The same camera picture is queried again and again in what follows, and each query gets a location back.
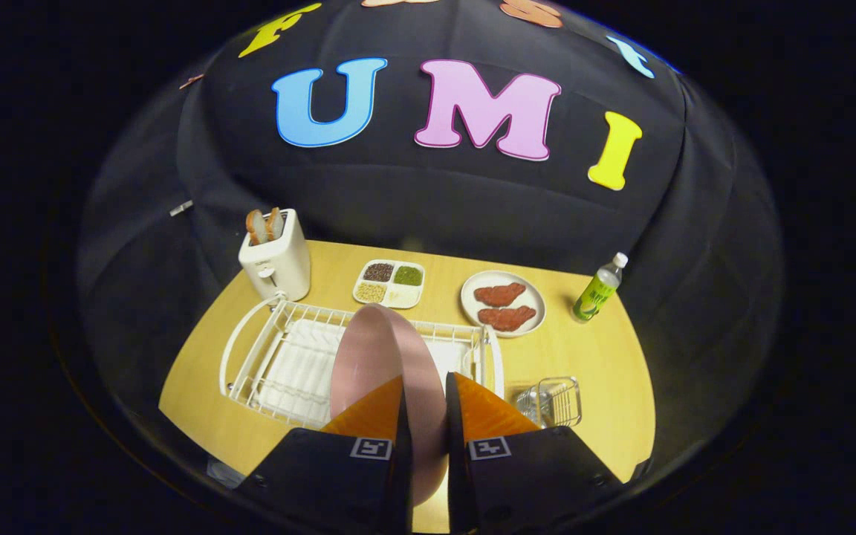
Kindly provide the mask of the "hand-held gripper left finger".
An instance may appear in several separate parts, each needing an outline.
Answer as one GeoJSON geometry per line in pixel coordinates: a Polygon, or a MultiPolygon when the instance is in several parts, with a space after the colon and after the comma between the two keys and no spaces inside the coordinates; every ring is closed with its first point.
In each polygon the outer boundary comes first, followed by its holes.
{"type": "Polygon", "coordinates": [[[292,429],[239,485],[299,534],[410,534],[413,447],[401,376],[322,430],[292,429]]]}

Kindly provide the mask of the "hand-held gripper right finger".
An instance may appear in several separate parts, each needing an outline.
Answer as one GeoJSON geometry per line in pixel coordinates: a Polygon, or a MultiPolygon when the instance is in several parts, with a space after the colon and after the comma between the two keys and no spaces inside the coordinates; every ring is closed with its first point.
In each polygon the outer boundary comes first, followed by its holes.
{"type": "Polygon", "coordinates": [[[446,399],[452,533],[571,533],[625,491],[570,427],[540,429],[456,372],[446,399]]]}

